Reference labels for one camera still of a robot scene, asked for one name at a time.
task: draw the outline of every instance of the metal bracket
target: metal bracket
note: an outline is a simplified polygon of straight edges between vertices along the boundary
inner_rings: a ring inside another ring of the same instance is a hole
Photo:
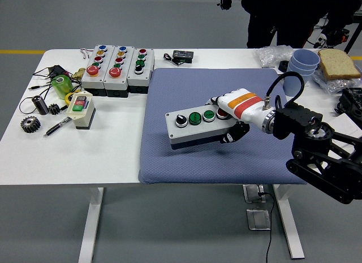
[[[261,209],[247,209],[250,230],[270,230],[269,212]]]
[[[261,197],[258,192],[264,192],[262,185],[243,185],[245,202],[266,202],[265,195]]]

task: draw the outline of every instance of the table leg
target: table leg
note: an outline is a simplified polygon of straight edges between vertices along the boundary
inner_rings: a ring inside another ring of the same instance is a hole
[[[284,232],[287,238],[289,252],[292,259],[302,259],[304,252],[301,247],[298,231],[295,226],[292,210],[289,205],[289,196],[294,192],[295,185],[273,185],[275,199],[282,217]]]
[[[84,191],[89,198],[90,204],[78,263],[91,263],[93,260],[93,250],[96,242],[104,188],[86,188]]]

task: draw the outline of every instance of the black gear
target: black gear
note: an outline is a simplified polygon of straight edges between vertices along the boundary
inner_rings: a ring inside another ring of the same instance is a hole
[[[34,133],[39,129],[40,122],[36,117],[30,116],[23,119],[20,126],[26,133]]]
[[[52,115],[57,115],[59,112],[61,112],[61,109],[57,104],[51,104],[48,109]]]

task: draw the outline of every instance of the orange stripe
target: orange stripe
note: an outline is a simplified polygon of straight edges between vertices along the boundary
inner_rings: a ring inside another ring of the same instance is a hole
[[[229,108],[234,109],[234,107],[236,107],[238,104],[246,101],[247,99],[250,99],[252,97],[256,96],[255,93],[249,92],[247,94],[241,95],[238,98],[232,100],[231,102],[229,102],[227,105],[229,106]]]
[[[249,107],[251,107],[252,105],[254,105],[260,101],[262,101],[262,99],[259,96],[255,96],[255,97],[249,99],[248,101],[243,102],[240,106],[238,106],[235,109],[235,111],[234,111],[235,116],[237,116],[239,119],[241,119],[242,113],[245,111],[245,109],[248,109]]]

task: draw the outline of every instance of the robotic arm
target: robotic arm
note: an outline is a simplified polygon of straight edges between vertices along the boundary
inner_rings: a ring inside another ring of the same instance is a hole
[[[275,107],[272,107],[270,94],[275,85],[286,76],[297,76],[301,89],[284,107],[277,96]],[[211,98],[208,104],[217,104],[238,120],[221,143],[240,139],[245,135],[241,130],[245,130],[245,126],[248,130],[250,123],[280,140],[293,133],[293,159],[286,163],[291,173],[343,204],[349,204],[353,199],[362,199],[362,140],[334,132],[328,124],[322,122],[322,114],[296,104],[294,101],[303,89],[302,77],[296,72],[287,72],[273,83],[264,100],[246,89]],[[354,152],[349,154],[335,145],[332,139],[353,145]],[[329,157],[330,151],[340,158]]]

